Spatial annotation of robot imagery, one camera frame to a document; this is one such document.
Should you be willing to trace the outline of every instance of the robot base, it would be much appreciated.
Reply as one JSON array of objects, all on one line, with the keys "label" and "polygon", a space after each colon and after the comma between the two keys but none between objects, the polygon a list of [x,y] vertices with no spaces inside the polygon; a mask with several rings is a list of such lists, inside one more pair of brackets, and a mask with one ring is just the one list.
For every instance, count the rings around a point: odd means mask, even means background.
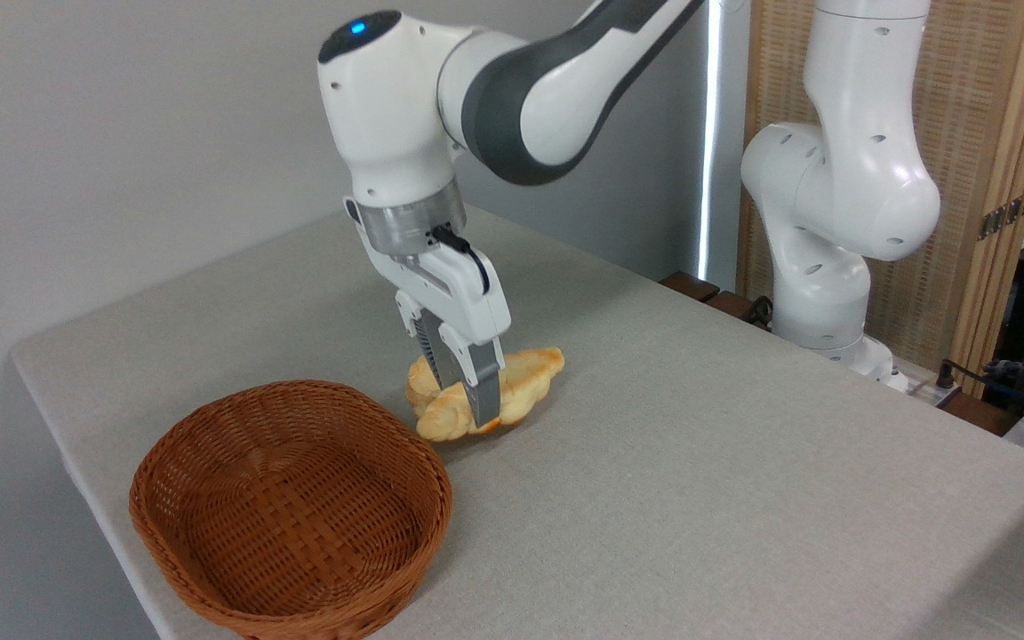
[{"label": "robot base", "polygon": [[873,381],[883,382],[900,393],[906,393],[906,376],[895,368],[891,349],[870,336],[862,336],[860,340],[841,348],[813,348],[809,351],[845,365],[846,368],[864,374]]}]

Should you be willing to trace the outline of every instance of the wooden block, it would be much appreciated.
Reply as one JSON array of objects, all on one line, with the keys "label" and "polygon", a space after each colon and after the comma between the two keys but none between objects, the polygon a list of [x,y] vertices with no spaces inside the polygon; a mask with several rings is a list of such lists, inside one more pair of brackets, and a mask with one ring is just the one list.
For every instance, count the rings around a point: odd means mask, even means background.
[{"label": "wooden block", "polygon": [[999,437],[1019,421],[1019,417],[965,393],[952,395],[942,410]]},{"label": "wooden block", "polygon": [[724,311],[739,321],[750,319],[753,312],[753,303],[751,300],[731,292],[722,292],[719,295],[711,297],[710,300],[706,301],[706,304],[717,308],[718,311]]},{"label": "wooden block", "polygon": [[671,275],[667,275],[659,284],[663,287],[674,289],[679,294],[690,296],[692,299],[697,300],[697,302],[706,302],[722,291],[722,289],[707,283],[707,281],[694,279],[689,272],[684,271],[672,272]]}]

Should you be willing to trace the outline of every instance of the light strip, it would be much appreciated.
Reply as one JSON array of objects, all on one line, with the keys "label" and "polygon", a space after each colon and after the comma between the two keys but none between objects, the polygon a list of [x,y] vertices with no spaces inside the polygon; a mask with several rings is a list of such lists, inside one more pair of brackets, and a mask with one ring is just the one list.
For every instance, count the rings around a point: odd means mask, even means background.
[{"label": "light strip", "polygon": [[697,276],[706,280],[711,260],[711,191],[714,190],[714,155],[718,127],[718,70],[722,69],[722,4],[707,3],[706,37],[706,122],[702,134],[702,175],[700,175],[700,211],[697,239]]}]

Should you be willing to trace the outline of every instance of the basket rim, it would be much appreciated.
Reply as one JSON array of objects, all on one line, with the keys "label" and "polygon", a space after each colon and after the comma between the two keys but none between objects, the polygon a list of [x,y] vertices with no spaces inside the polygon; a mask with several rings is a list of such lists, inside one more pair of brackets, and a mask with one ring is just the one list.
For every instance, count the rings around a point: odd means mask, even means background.
[{"label": "basket rim", "polygon": [[[439,489],[437,514],[435,514],[434,525],[429,527],[427,534],[420,538],[418,549],[413,555],[410,556],[406,564],[403,564],[400,569],[391,572],[390,575],[387,575],[387,578],[382,580],[381,583],[378,583],[377,586],[358,592],[358,595],[354,596],[349,603],[342,604],[338,607],[301,611],[296,612],[296,614],[288,615],[253,614],[252,612],[241,611],[240,609],[226,606],[226,603],[220,603],[217,600],[211,599],[206,593],[196,589],[195,584],[187,578],[186,572],[181,570],[181,564],[178,562],[178,554],[176,554],[176,551],[167,546],[162,529],[160,529],[158,523],[155,522],[150,515],[147,515],[147,485],[150,485],[150,480],[154,477],[154,469],[150,467],[151,462],[155,462],[156,459],[159,458],[162,451],[166,450],[172,441],[181,437],[181,433],[175,428],[176,426],[184,424],[184,422],[191,421],[193,419],[202,416],[204,413],[215,411],[220,404],[226,403],[236,396],[240,396],[245,393],[260,392],[260,390],[304,386],[339,390],[339,392],[352,396],[354,400],[362,401],[362,403],[366,403],[370,409],[375,411],[375,413],[381,414],[381,416],[385,418],[385,422],[387,422],[387,424],[399,427],[397,429],[390,429],[390,432],[394,433],[395,437],[398,437],[403,441],[409,441],[411,444],[418,445],[417,447],[418,453],[420,454],[421,465],[429,471],[431,481],[433,481],[435,486]],[[412,583],[415,583],[414,577],[410,575],[410,571],[407,571],[406,569],[414,566],[423,566],[426,570],[428,570],[428,566],[432,562],[432,558],[434,558],[440,550],[444,535],[447,534],[449,529],[449,523],[452,516],[452,502],[453,489],[449,478],[449,472],[444,469],[443,462],[440,461],[437,453],[435,453],[435,451],[429,445],[429,442],[424,441],[418,436],[418,434],[412,432],[412,430],[403,425],[402,422],[394,416],[394,414],[391,414],[389,410],[386,410],[385,407],[379,404],[378,401],[374,400],[374,398],[359,392],[358,389],[341,384],[341,382],[308,380],[308,378],[304,378],[304,380],[267,382],[263,385],[241,389],[239,392],[219,397],[217,400],[212,400],[210,403],[197,408],[186,417],[182,418],[181,421],[176,422],[173,427],[168,429],[168,432],[164,434],[164,436],[160,437],[160,440],[158,440],[158,442],[156,442],[156,444],[154,444],[150,450],[150,453],[144,456],[144,459],[142,459],[141,463],[138,465],[137,471],[133,474],[133,481],[131,482],[129,495],[130,513],[131,519],[133,520],[133,527],[139,534],[139,538],[141,538],[142,543],[145,543],[145,547],[150,550],[150,554],[153,556],[155,563],[158,564],[162,574],[164,574],[173,590],[178,592],[179,598],[185,601],[188,606],[194,608],[200,606],[206,609],[205,611],[197,612],[214,614],[212,616],[220,616],[220,618],[225,621],[240,621],[241,623],[253,624],[305,623],[306,621],[317,618],[317,616],[328,616],[328,618],[334,618],[334,616],[344,616],[345,618],[353,620],[356,618],[358,614],[366,614],[366,612],[369,612],[370,610],[379,608],[383,603],[394,600],[399,591],[406,591],[407,587],[410,587]],[[420,571],[419,575],[423,577],[426,570]]]}]

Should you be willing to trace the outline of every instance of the bread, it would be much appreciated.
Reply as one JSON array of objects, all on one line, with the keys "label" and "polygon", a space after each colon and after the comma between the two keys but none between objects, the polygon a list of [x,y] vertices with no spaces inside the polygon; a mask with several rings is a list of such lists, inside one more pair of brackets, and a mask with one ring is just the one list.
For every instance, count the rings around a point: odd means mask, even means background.
[{"label": "bread", "polygon": [[557,347],[528,349],[504,355],[500,373],[501,414],[483,426],[472,421],[468,396],[460,382],[439,389],[424,357],[410,368],[406,396],[418,417],[418,434],[431,441],[456,440],[465,434],[482,434],[500,425],[515,425],[552,388],[552,378],[563,370],[563,352]]}]

